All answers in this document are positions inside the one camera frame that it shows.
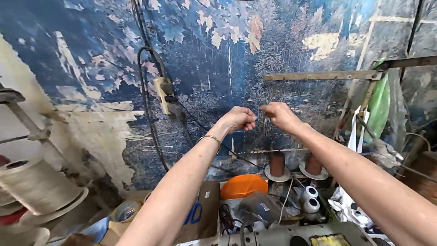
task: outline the metal frame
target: metal frame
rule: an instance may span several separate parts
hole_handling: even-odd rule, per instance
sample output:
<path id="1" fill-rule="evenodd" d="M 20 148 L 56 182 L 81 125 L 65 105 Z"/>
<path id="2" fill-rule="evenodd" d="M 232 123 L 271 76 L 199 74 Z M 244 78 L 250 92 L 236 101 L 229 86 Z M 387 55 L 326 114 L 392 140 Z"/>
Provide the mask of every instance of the metal frame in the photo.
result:
<path id="1" fill-rule="evenodd" d="M 367 79 L 377 81 L 384 77 L 385 71 L 396 67 L 420 67 L 437 65 L 437 56 L 426 56 L 399 60 L 387 60 L 377 65 L 373 70 L 331 71 L 331 72 L 306 72 L 266 74 L 265 81 L 280 80 L 334 80 L 334 79 Z"/>

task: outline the plastic bag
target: plastic bag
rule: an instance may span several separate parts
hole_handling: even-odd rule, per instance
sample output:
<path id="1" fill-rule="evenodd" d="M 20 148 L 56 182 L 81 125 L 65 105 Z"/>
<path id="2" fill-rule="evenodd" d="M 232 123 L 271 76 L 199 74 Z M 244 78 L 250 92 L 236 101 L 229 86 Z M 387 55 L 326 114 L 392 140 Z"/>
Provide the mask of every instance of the plastic bag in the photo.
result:
<path id="1" fill-rule="evenodd" d="M 256 191 L 241 200 L 236 215 L 246 225 L 257 221 L 270 225 L 279 220 L 281 208 L 268 195 Z"/>

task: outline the brown thread spool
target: brown thread spool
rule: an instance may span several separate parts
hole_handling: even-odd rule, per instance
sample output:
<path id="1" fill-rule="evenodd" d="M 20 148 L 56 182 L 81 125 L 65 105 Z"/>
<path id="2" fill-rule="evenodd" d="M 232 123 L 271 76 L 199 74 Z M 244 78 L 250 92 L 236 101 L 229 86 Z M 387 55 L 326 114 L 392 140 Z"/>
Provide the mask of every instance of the brown thread spool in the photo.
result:
<path id="1" fill-rule="evenodd" d="M 285 154 L 280 151 L 270 153 L 270 174 L 282 177 L 285 172 Z"/>
<path id="2" fill-rule="evenodd" d="M 320 175 L 322 168 L 322 163 L 310 152 L 306 158 L 305 170 L 311 175 Z"/>

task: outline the right hand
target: right hand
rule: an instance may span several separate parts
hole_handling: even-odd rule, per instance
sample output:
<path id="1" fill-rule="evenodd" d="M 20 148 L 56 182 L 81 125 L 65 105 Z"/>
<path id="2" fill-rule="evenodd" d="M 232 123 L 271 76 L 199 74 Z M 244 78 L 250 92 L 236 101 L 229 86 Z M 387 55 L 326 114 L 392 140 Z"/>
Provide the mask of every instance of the right hand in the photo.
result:
<path id="1" fill-rule="evenodd" d="M 302 127 L 309 125 L 303 123 L 284 102 L 271 102 L 269 105 L 261 106 L 260 110 L 265 112 L 272 123 L 288 134 L 296 134 Z"/>

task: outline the tape roll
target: tape roll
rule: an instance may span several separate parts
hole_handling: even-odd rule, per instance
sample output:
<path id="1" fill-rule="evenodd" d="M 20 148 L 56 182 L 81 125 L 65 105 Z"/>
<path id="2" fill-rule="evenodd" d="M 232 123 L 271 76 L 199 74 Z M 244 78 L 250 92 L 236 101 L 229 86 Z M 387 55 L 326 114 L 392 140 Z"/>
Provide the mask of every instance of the tape roll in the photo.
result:
<path id="1" fill-rule="evenodd" d="M 141 206 L 142 202 L 138 200 L 124 201 L 112 211 L 108 227 L 121 237 L 138 214 Z"/>
<path id="2" fill-rule="evenodd" d="M 41 158 L 1 166 L 0 186 L 34 215 L 52 213 L 82 191 Z"/>

